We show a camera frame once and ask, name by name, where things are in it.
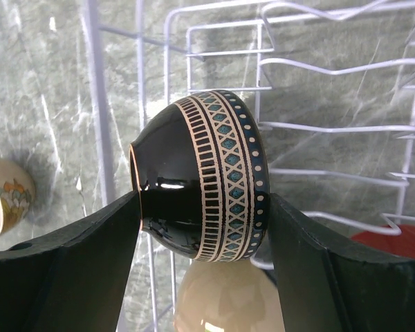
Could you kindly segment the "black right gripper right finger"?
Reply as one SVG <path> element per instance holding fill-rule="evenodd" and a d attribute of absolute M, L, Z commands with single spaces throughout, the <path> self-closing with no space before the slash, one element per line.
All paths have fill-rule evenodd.
<path fill-rule="evenodd" d="M 415 259 L 352 241 L 277 194 L 268 237 L 287 331 L 415 331 Z"/>

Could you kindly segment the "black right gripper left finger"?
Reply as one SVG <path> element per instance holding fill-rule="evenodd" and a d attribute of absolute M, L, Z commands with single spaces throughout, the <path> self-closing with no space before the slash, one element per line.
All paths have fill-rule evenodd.
<path fill-rule="evenodd" d="M 0 331 L 115 331 L 139 227 L 129 193 L 0 251 Z"/>

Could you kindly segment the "plain beige bowl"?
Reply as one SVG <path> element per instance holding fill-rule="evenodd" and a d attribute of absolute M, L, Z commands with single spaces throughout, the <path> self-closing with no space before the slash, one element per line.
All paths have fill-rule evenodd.
<path fill-rule="evenodd" d="M 175 331 L 283 331 L 279 294 L 249 261 L 193 261 L 178 288 Z"/>

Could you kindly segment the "cream floral bowl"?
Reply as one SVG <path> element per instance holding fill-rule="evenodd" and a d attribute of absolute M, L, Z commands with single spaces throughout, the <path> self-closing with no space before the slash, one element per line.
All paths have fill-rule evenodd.
<path fill-rule="evenodd" d="M 0 236 L 24 219 L 34 200 L 30 174 L 16 162 L 0 158 Z"/>

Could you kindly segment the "black patterned bowl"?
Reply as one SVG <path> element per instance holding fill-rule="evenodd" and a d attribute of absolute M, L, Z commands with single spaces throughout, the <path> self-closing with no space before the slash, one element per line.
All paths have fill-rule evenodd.
<path fill-rule="evenodd" d="M 141 228 L 190 259 L 229 262 L 256 253 L 268 227 L 270 179 L 258 126 L 227 90 L 181 98 L 130 144 Z"/>

